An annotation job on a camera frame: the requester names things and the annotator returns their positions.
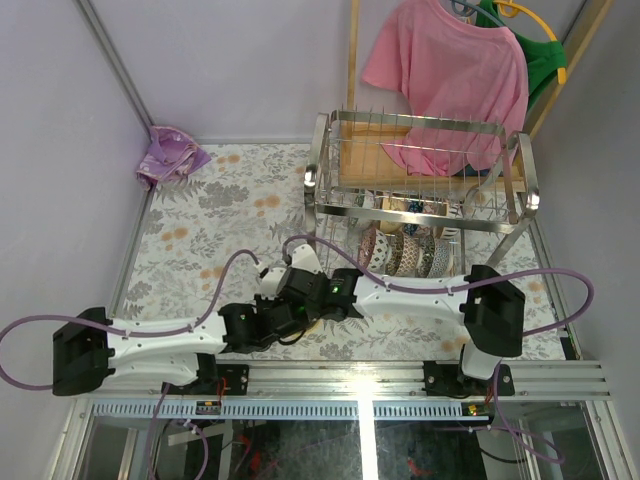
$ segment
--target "pink t-shirt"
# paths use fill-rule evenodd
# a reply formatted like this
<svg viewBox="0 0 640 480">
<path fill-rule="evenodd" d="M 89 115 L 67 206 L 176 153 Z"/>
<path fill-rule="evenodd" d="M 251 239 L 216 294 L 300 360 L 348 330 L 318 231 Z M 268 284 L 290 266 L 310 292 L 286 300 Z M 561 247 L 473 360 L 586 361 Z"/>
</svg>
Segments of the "pink t-shirt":
<svg viewBox="0 0 640 480">
<path fill-rule="evenodd" d="M 407 0 L 391 14 L 362 80 L 402 92 L 414 115 L 501 123 L 507 136 L 524 125 L 527 65 L 513 32 L 465 24 L 438 0 Z M 501 150 L 495 136 L 423 128 L 396 143 L 408 147 L 385 151 L 412 175 L 490 168 Z"/>
</svg>

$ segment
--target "cable tie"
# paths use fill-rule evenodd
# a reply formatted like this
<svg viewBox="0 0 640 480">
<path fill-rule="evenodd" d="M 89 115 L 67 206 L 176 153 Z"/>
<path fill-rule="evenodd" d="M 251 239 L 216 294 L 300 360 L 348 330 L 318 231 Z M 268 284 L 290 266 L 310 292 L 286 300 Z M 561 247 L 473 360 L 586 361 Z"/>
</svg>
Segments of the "cable tie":
<svg viewBox="0 0 640 480">
<path fill-rule="evenodd" d="M 265 269 L 267 270 L 269 269 L 269 266 L 266 265 L 264 262 L 254 263 L 253 266 L 258 271 L 258 273 L 262 273 Z"/>
<path fill-rule="evenodd" d="M 388 293 L 388 292 L 390 292 L 390 291 L 391 291 L 391 288 L 389 288 L 389 287 L 390 287 L 390 285 L 391 285 L 391 282 L 390 282 L 389 280 L 387 280 L 387 278 L 388 278 L 388 277 L 387 277 L 387 275 L 383 275 L 383 276 L 382 276 L 382 278 L 381 278 L 381 280 L 382 280 L 382 282 L 384 283 L 384 288 L 385 288 L 385 290 L 386 290 L 386 291 L 387 291 L 387 293 Z"/>
</svg>

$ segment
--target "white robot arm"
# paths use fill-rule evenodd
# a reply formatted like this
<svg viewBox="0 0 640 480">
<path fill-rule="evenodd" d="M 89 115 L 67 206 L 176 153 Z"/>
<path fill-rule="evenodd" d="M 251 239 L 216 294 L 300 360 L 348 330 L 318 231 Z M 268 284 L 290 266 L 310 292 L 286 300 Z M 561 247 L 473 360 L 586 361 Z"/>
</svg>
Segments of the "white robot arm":
<svg viewBox="0 0 640 480">
<path fill-rule="evenodd" d="M 497 275 L 489 267 L 473 268 L 481 270 L 483 278 L 487 278 L 487 272 L 490 276 Z M 265 350 L 275 341 L 304 332 L 323 318 L 341 321 L 349 316 L 400 313 L 464 325 L 471 340 L 463 350 L 460 370 L 471 379 L 488 380 L 503 357 L 517 356 L 521 350 L 524 295 L 508 282 L 486 287 L 491 291 L 455 293 L 450 287 L 480 278 L 376 276 L 376 282 L 356 269 L 339 269 L 328 278 L 309 245 L 293 250 L 288 267 L 272 267 L 260 276 L 255 305 L 225 305 L 197 327 L 197 318 L 148 323 L 99 319 L 126 332 L 164 332 L 192 326 L 182 334 L 132 338 L 66 325 L 54 335 L 54 351 L 58 352 L 54 355 L 54 379 L 58 379 L 54 382 L 54 394 L 75 395 L 97 388 L 149 389 L 162 382 L 189 385 L 201 377 L 201 359 L 227 352 Z M 389 285 L 445 288 L 447 293 L 418 295 L 388 288 Z M 91 310 L 95 315 L 98 309 Z M 78 342 L 82 341 L 93 342 L 92 349 L 79 350 Z"/>
</svg>

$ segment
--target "glass panel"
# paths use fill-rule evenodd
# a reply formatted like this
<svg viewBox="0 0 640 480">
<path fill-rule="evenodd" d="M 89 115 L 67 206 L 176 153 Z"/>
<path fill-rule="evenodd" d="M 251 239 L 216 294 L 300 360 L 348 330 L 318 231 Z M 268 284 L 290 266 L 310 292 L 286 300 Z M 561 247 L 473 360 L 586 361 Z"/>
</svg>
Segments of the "glass panel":
<svg viewBox="0 0 640 480">
<path fill-rule="evenodd" d="M 80 480 L 113 480 L 118 478 L 129 421 L 107 417 L 95 418 L 87 449 L 80 467 Z"/>
<path fill-rule="evenodd" d="M 201 439 L 161 427 L 157 478 L 190 480 L 203 464 Z M 209 461 L 204 479 L 362 478 L 357 421 L 204 421 Z M 132 478 L 147 479 L 146 469 Z"/>
<path fill-rule="evenodd" d="M 566 457 L 562 465 L 537 459 L 500 430 L 470 433 L 459 422 L 375 420 L 369 401 L 359 401 L 359 420 L 202 420 L 209 459 L 203 479 L 305 480 L 361 479 L 549 479 L 597 480 L 594 450 L 580 404 L 502 404 L 512 427 L 555 444 Z M 146 480 L 148 419 L 96 418 L 81 476 L 92 480 L 119 477 L 125 439 L 137 429 L 131 459 L 132 480 Z M 191 480 L 203 464 L 203 444 L 191 431 L 159 420 L 152 442 L 156 478 Z M 544 442 L 524 437 L 536 451 L 554 457 Z"/>
</svg>

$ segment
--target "gray wall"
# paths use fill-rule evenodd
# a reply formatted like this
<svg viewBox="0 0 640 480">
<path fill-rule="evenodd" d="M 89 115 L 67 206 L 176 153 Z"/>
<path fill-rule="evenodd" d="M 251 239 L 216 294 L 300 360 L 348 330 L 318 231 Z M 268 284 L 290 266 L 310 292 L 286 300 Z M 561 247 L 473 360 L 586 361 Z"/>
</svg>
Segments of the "gray wall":
<svg viewBox="0 0 640 480">
<path fill-rule="evenodd" d="M 0 2 L 0 328 L 108 304 L 142 192 L 147 143 L 69 0 Z M 51 332 L 27 326 L 0 360 L 51 382 Z M 69 402 L 0 381 L 0 477 L 39 479 Z"/>
<path fill-rule="evenodd" d="M 441 0 L 450 8 L 447 0 Z M 583 0 L 521 0 L 559 38 Z M 358 72 L 401 0 L 362 0 Z M 350 0 L 94 0 L 157 123 L 223 142 L 308 140 L 317 112 L 346 101 Z M 532 39 L 524 14 L 509 25 Z M 357 85 L 361 109 L 406 111 Z"/>
<path fill-rule="evenodd" d="M 640 4 L 618 0 L 534 141 L 539 218 L 555 264 L 590 276 L 580 343 L 606 369 L 640 465 Z M 567 281 L 571 305 L 584 291 Z"/>
</svg>

